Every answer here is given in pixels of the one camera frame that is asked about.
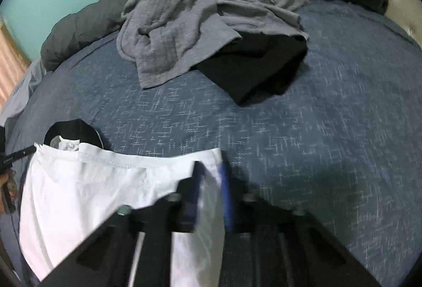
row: white cloth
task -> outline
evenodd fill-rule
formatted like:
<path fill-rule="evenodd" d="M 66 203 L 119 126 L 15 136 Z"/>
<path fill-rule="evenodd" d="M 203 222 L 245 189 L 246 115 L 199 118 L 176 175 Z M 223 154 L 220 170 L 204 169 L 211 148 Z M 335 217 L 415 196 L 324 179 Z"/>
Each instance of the white cloth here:
<path fill-rule="evenodd" d="M 21 204 L 20 245 L 43 280 L 120 205 L 143 208 L 176 190 L 194 161 L 207 168 L 194 233 L 174 233 L 171 285 L 217 287 L 224 224 L 219 149 L 173 158 L 130 156 L 60 136 L 35 144 Z"/>

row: pink curtain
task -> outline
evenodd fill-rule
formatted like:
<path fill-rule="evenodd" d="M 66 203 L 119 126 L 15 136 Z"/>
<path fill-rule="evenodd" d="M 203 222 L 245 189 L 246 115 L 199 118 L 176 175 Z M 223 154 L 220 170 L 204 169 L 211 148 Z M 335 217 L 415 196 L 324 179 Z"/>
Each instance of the pink curtain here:
<path fill-rule="evenodd" d="M 0 19 L 0 110 L 29 64 Z"/>

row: bed sheet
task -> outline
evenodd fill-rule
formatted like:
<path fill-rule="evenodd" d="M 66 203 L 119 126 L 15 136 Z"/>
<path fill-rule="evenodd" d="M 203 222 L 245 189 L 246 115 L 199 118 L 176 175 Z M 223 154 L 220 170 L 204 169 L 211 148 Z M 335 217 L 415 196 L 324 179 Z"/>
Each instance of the bed sheet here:
<path fill-rule="evenodd" d="M 142 91 L 113 33 L 42 80 L 7 151 L 42 142 L 53 123 L 75 118 L 118 153 L 167 157 L 220 147 L 253 192 L 308 209 L 383 287 L 397 287 L 422 251 L 421 49 L 359 6 L 312 0 L 298 12 L 309 51 L 282 96 L 239 107 L 199 71 Z M 21 187 L 27 165 L 14 165 Z M 0 227 L 25 277 L 9 216 Z M 252 286 L 246 240 L 226 243 L 221 286 Z"/>

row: light gray sheet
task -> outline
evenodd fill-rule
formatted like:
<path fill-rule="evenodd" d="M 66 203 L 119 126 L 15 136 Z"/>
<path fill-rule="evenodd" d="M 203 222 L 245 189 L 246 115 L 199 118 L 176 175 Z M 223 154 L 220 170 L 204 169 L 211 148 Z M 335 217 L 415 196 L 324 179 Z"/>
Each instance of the light gray sheet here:
<path fill-rule="evenodd" d="M 307 37 L 299 29 L 299 16 L 281 7 L 297 2 L 128 0 L 117 50 L 124 59 L 136 62 L 142 88 L 156 87 L 241 39 L 239 31 Z"/>
<path fill-rule="evenodd" d="M 3 105 L 0 112 L 0 126 L 6 128 L 6 142 L 10 138 L 16 120 L 24 111 L 29 98 L 34 94 L 46 73 L 40 59 L 32 62 Z"/>
<path fill-rule="evenodd" d="M 119 153 L 168 157 L 220 147 L 254 193 L 307 208 L 383 287 L 398 287 L 422 252 L 421 49 L 358 6 L 314 0 L 298 13 L 309 50 L 282 96 L 242 108 L 199 71 L 142 90 L 114 33 L 44 77 L 7 152 L 75 118 Z M 21 185 L 28 162 L 14 165 Z M 0 227 L 24 276 L 9 216 Z M 220 285 L 251 286 L 244 239 L 225 250 Z"/>

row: blue bedspread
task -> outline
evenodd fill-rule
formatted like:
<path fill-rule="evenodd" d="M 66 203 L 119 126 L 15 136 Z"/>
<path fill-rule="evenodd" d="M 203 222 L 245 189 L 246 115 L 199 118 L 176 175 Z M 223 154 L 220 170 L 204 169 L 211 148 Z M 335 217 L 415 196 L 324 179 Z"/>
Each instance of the blue bedspread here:
<path fill-rule="evenodd" d="M 309 51 L 282 96 L 239 107 L 199 71 L 142 91 L 113 33 L 43 79 L 7 150 L 42 142 L 54 122 L 74 118 L 119 153 L 220 147 L 252 190 L 275 205 L 307 208 L 382 286 L 396 287 L 422 251 L 421 50 L 358 6 L 314 0 L 299 14 Z M 27 164 L 15 164 L 18 179 Z M 22 274 L 9 216 L 0 227 Z M 227 256 L 239 250 L 232 244 Z M 245 269 L 225 262 L 221 286 L 251 286 Z"/>

